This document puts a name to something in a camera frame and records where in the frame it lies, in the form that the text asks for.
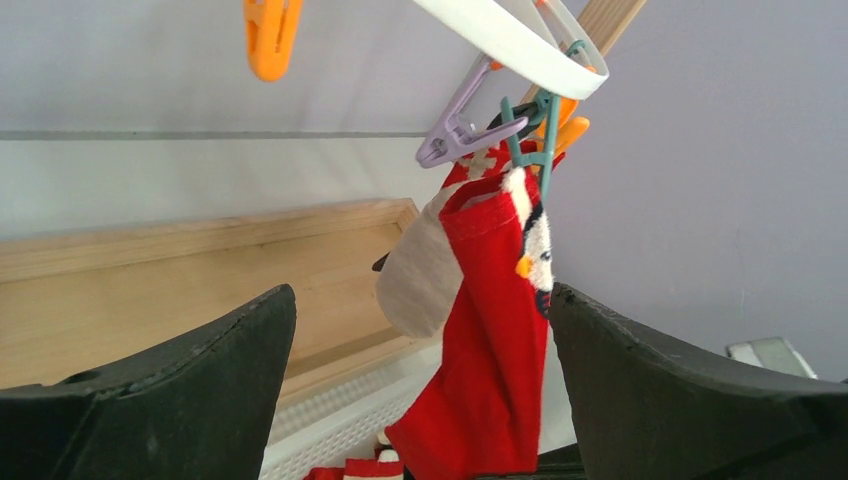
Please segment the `white round clip hanger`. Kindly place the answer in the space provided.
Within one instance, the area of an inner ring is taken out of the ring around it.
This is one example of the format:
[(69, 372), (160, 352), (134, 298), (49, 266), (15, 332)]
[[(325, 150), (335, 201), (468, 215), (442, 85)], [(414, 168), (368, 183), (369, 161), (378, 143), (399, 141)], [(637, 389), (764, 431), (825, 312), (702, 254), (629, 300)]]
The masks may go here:
[(492, 59), (559, 96), (585, 100), (609, 77), (598, 48), (561, 1), (417, 5)]

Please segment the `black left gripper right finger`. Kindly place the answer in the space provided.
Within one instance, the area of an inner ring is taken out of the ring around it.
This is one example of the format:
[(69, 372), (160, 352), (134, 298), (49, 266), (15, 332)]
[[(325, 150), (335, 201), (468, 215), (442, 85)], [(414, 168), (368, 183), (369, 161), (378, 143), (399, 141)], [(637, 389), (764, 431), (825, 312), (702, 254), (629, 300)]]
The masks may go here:
[(592, 479), (843, 479), (847, 387), (751, 366), (564, 284), (550, 324)]

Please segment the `red sock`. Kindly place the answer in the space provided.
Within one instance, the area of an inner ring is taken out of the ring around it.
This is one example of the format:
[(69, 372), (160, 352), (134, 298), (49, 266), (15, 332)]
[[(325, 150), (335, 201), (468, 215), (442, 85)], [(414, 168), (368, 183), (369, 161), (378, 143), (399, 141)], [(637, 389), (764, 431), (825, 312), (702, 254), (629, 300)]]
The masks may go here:
[(348, 458), (343, 467), (315, 467), (304, 480), (404, 480), (405, 472), (390, 439), (380, 431), (372, 458)]
[(553, 289), (537, 173), (513, 167), (467, 182), (439, 219), (462, 280), (441, 365), (387, 436), (418, 479), (532, 472)]

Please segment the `beige reindeer sock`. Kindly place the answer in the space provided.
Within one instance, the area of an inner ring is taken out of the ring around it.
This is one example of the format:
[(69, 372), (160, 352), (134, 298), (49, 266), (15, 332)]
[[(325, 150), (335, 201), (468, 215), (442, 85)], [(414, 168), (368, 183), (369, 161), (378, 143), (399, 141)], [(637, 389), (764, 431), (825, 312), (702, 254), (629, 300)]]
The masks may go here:
[(376, 280), (376, 299), (386, 319), (411, 338), (434, 336), (447, 320), (463, 274), (439, 213), (458, 190), (442, 188), (404, 230)]

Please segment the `white perforated plastic basket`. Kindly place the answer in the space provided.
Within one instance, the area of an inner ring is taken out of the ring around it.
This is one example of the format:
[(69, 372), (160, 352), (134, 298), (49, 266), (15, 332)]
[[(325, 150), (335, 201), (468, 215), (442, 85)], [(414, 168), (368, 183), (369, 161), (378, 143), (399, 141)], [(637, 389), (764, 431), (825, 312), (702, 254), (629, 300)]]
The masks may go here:
[(301, 479), (312, 468), (342, 466), (373, 452), (377, 434), (398, 420), (437, 369), (441, 343), (388, 360), (278, 407), (259, 477)]

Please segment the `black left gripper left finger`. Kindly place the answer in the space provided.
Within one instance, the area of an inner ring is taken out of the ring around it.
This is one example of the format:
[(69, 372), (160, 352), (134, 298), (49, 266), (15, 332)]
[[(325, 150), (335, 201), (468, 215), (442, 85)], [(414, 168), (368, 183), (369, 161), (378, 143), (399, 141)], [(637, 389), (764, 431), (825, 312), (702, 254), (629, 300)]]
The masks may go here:
[(296, 328), (283, 284), (54, 385), (1, 393), (5, 479), (255, 479)]

